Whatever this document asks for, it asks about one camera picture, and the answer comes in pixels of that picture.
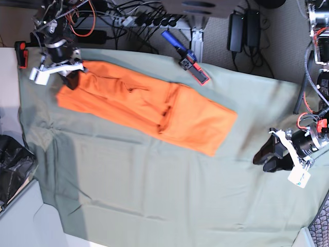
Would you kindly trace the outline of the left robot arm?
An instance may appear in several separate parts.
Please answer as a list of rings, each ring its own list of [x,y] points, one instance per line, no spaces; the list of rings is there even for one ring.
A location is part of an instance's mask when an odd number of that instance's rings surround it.
[[[299,7],[309,21],[304,80],[293,113],[297,131],[269,130],[271,136],[253,158],[264,172],[310,168],[311,155],[328,145],[328,1],[305,1]]]

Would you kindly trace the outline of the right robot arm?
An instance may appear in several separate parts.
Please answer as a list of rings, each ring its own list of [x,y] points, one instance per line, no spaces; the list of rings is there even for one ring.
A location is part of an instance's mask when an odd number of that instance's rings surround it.
[[[31,69],[29,79],[46,85],[52,74],[59,74],[63,84],[75,90],[79,72],[85,72],[78,35],[73,32],[73,16],[90,1],[44,1],[34,17],[34,31],[41,48],[41,63]]]

